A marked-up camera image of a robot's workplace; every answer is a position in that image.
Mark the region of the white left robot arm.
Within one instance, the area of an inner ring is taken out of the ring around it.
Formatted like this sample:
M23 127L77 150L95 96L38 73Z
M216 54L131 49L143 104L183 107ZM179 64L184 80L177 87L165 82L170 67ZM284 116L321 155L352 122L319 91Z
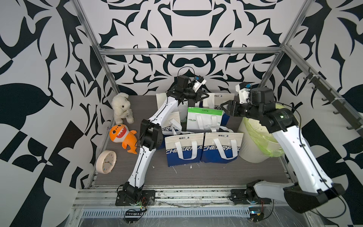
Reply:
M142 201L148 166L164 139L162 125L166 123L169 115L178 109L180 103L188 100L198 102L209 97L201 90L205 83L206 80L201 76L195 76L193 80L184 75L179 76L176 85L167 91L167 98L162 106L149 119L142 120L140 136L136 141L136 147L140 149L138 159L130 178L122 184L122 190L117 191L116 206L134 205Z

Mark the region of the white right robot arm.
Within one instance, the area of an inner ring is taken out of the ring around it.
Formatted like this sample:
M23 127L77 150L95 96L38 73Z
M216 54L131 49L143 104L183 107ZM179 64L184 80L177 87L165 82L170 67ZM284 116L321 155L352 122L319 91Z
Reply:
M239 101L221 104L229 116L258 120L276 139L287 156L297 182L294 184L252 182L252 197L286 202L295 212L305 213L334 198L340 198L344 187L325 173L302 136L300 120L291 109L276 108L274 92L267 87L252 88L248 82L236 85Z

